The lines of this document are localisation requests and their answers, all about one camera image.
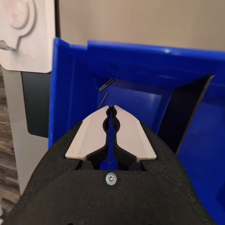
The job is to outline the dark bin divider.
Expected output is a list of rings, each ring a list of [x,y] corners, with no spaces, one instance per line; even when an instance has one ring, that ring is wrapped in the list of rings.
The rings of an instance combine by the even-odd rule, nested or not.
[[[176,155],[213,77],[205,75],[173,90],[158,136]]]

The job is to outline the blue divided parts bin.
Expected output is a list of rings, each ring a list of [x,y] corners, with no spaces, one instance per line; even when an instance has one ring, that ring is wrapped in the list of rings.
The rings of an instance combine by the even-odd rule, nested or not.
[[[218,225],[225,224],[225,53],[88,41],[53,43],[48,148],[101,107],[118,105],[158,134],[176,87],[214,75],[178,158]]]

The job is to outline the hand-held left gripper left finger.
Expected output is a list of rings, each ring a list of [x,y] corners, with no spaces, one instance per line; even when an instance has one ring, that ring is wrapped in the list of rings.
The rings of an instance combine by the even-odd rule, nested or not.
[[[111,107],[104,106],[88,115],[81,123],[66,154],[66,159],[90,161],[95,170],[100,170],[100,164],[108,155],[108,128]]]

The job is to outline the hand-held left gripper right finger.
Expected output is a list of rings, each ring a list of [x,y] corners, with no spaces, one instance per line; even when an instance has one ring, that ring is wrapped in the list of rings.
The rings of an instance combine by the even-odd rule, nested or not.
[[[157,158],[140,121],[131,113],[117,105],[112,107],[114,118],[114,156],[124,166],[130,168],[132,164],[143,160]]]

